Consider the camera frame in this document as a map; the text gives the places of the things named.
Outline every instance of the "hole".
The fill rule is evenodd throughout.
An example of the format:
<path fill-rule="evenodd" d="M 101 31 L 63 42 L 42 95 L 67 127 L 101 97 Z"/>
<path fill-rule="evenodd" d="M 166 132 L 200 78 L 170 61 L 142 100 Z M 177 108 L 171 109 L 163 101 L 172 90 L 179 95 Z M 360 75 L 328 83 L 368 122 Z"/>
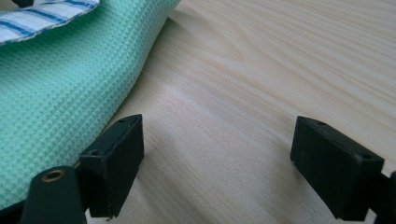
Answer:
<path fill-rule="evenodd" d="M 90 155 L 99 156 L 99 150 L 98 149 L 91 150 Z"/>
<path fill-rule="evenodd" d="M 41 177 L 41 180 L 44 182 L 53 182 L 55 180 L 59 180 L 64 176 L 64 170 L 53 170 Z"/>

